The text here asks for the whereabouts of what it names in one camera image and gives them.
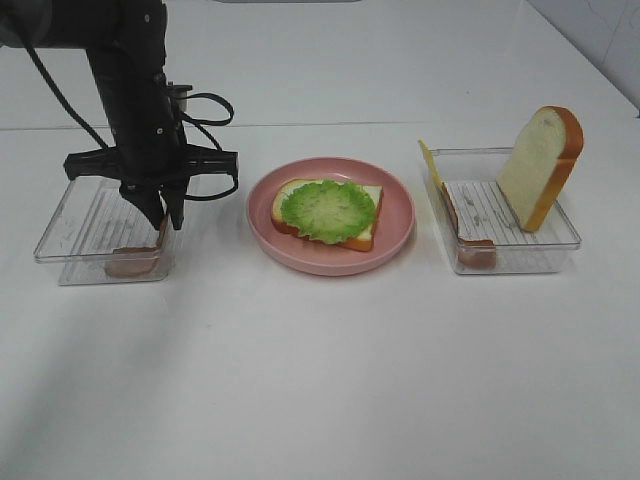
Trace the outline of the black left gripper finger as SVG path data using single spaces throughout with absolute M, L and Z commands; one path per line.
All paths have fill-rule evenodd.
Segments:
M 180 230 L 184 221 L 184 202 L 186 195 L 185 182 L 165 183 L 161 188 L 161 197 L 164 199 L 167 213 L 171 219 L 174 230 Z
M 144 185 L 121 184 L 119 193 L 144 215 L 156 231 L 161 229 L 165 213 L 156 189 Z

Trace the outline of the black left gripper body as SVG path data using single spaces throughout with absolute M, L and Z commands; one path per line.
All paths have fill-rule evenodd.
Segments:
M 230 123 L 234 110 L 226 99 L 203 93 L 203 98 L 224 107 L 228 117 L 213 122 L 194 119 L 181 108 L 191 97 L 191 87 L 170 84 L 162 58 L 147 66 L 118 47 L 90 48 L 87 58 L 115 144 L 70 154 L 64 162 L 70 180 L 118 180 L 126 200 L 193 200 L 187 189 L 190 179 L 199 175 L 226 174 L 233 181 L 229 189 L 205 195 L 205 200 L 224 198 L 238 189 L 237 154 L 222 150 L 213 136 L 208 137 L 213 148 L 191 145 L 183 127 L 185 122 L 199 130 Z

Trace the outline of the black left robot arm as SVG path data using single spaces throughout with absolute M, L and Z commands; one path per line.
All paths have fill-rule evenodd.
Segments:
M 65 111 L 100 145 L 68 155 L 67 177 L 117 180 L 121 197 L 155 229 L 166 219 L 180 229 L 191 178 L 227 174 L 236 179 L 238 162 L 236 153 L 218 144 L 188 143 L 185 124 L 204 131 L 212 123 L 187 114 L 190 86 L 166 79 L 167 22 L 161 1 L 4 1 L 1 43 L 28 52 Z M 40 60 L 40 48 L 85 52 L 114 145 L 70 106 Z

